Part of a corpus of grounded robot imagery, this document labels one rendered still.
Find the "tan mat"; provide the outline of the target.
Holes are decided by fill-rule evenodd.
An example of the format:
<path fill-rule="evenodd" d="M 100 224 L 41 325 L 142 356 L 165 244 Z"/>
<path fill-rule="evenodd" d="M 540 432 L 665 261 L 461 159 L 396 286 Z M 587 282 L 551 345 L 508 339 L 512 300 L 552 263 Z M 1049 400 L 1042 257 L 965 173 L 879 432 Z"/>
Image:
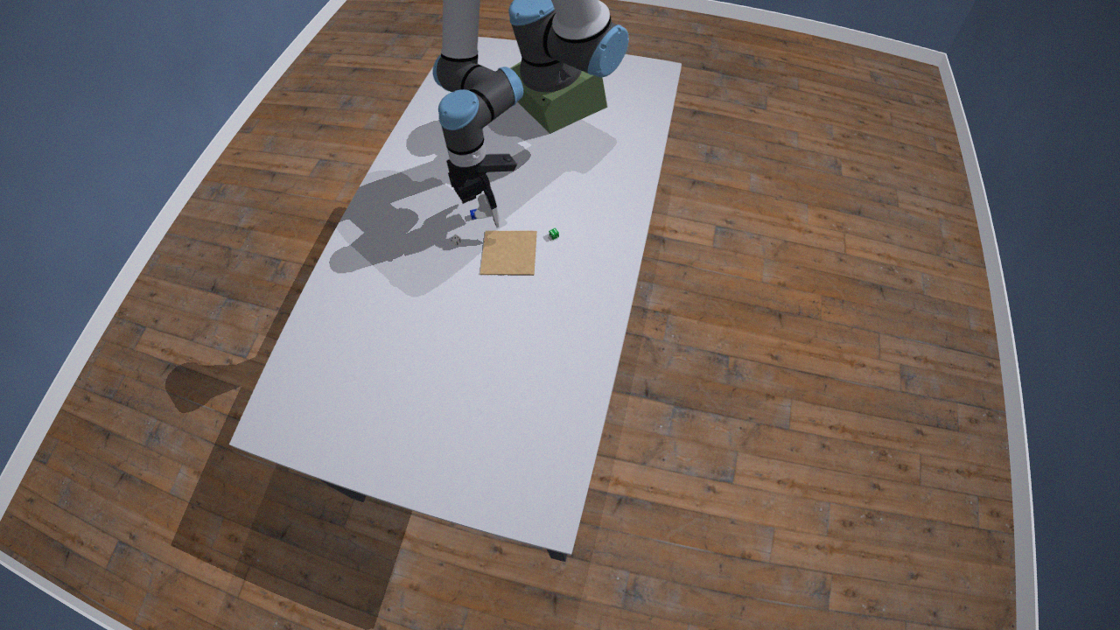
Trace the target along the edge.
<path fill-rule="evenodd" d="M 486 231 L 480 275 L 534 275 L 536 231 Z"/>

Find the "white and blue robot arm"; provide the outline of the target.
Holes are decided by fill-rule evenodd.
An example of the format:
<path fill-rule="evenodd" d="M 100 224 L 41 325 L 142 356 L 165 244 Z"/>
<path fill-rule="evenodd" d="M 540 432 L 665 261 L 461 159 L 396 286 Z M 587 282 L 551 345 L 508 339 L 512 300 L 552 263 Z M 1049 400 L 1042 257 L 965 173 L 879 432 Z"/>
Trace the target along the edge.
<path fill-rule="evenodd" d="M 514 172 L 517 163 L 508 154 L 487 154 L 483 128 L 519 102 L 522 82 L 536 92 L 556 92 L 581 72 L 612 74 L 627 53 L 628 33 L 612 24 L 599 0 L 514 0 L 508 24 L 521 53 L 520 80 L 506 66 L 480 66 L 479 19 L 480 0 L 444 0 L 444 49 L 433 77 L 451 94 L 437 105 L 437 118 L 455 166 L 480 163 L 476 172 Z"/>

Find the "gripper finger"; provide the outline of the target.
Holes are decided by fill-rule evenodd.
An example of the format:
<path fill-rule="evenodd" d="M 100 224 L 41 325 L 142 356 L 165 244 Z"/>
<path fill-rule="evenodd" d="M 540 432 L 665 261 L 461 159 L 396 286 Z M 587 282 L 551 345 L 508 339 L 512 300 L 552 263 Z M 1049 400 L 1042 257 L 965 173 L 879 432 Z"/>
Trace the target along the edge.
<path fill-rule="evenodd" d="M 489 183 L 485 184 L 484 194 L 479 196 L 479 210 L 473 212 L 473 216 L 477 219 L 493 216 L 493 223 L 495 226 L 500 226 L 500 210 L 497 210 Z"/>

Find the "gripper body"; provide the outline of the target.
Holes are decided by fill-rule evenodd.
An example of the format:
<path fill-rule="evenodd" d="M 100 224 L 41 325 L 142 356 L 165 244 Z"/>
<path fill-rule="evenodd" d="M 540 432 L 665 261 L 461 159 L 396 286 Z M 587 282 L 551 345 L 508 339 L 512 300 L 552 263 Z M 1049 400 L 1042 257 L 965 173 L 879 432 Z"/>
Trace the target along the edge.
<path fill-rule="evenodd" d="M 486 172 L 476 172 L 476 167 L 479 167 L 480 161 L 483 160 L 472 167 L 452 166 L 452 161 L 450 159 L 445 161 L 447 161 L 449 169 L 448 175 L 449 179 L 451 179 L 451 187 L 458 194 L 460 200 L 463 200 L 463 204 L 472 202 L 472 200 L 476 200 L 476 195 L 479 195 L 480 192 L 484 191 L 486 183 L 489 183 L 491 185 Z M 475 169 L 473 169 L 473 167 L 475 167 Z M 455 174 L 452 174 L 454 172 Z"/>

